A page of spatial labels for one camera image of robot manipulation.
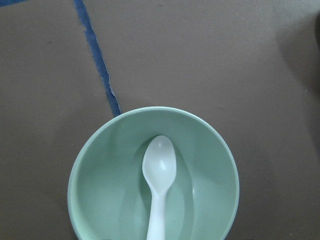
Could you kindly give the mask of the white plastic spoon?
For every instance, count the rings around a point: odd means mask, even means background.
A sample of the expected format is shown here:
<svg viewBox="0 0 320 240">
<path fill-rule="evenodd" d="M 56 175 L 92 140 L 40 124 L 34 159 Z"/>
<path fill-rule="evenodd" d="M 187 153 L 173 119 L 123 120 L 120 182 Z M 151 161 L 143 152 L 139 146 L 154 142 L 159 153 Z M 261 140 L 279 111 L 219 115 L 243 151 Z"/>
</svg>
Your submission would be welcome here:
<svg viewBox="0 0 320 240">
<path fill-rule="evenodd" d="M 177 175 L 176 153 L 168 137 L 159 135 L 149 143 L 143 156 L 142 173 L 151 191 L 146 238 L 164 240 L 166 197 Z"/>
</svg>

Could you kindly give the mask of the mint green bowl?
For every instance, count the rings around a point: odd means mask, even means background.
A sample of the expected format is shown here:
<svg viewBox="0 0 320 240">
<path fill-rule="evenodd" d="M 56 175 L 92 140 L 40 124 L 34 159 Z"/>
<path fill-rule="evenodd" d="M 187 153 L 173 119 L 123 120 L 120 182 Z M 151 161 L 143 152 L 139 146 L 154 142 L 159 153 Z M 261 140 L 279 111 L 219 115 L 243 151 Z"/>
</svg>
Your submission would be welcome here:
<svg viewBox="0 0 320 240">
<path fill-rule="evenodd" d="M 172 141 L 177 164 L 166 197 L 166 239 L 226 238 L 240 195 L 229 147 L 201 118 L 177 108 L 154 106 L 113 118 L 80 150 L 67 193 L 78 239 L 146 239 L 152 197 L 142 162 L 149 143 L 160 135 Z"/>
</svg>

